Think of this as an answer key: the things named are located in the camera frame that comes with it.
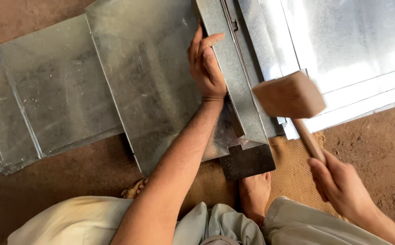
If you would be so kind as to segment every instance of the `left hand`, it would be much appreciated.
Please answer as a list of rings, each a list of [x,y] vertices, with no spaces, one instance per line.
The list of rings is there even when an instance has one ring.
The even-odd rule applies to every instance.
[[[226,96],[226,84],[211,47],[222,40],[225,34],[213,34],[205,39],[202,39],[202,35],[202,25],[199,21],[196,34],[187,49],[190,73],[196,81],[202,101],[223,103]]]

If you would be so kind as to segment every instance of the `forearm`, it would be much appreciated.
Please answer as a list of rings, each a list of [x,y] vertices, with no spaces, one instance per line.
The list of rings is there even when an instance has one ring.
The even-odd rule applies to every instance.
[[[395,245],[395,223],[377,207],[359,217],[362,218],[353,220],[359,227]]]
[[[203,102],[161,158],[111,244],[171,244],[177,216],[223,103]]]

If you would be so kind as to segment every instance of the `hand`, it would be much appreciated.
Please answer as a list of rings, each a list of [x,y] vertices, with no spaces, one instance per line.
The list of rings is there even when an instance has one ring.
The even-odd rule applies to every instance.
[[[351,164],[338,161],[323,150],[327,167],[321,161],[310,158],[309,165],[317,191],[323,201],[329,201],[342,216],[356,224],[374,218],[379,209],[371,200],[356,169]]]
[[[223,104],[226,84],[219,64],[211,48],[224,38],[224,33],[213,34],[202,39],[203,30],[199,20],[196,34],[187,49],[190,73],[202,95],[202,101],[216,101]]]

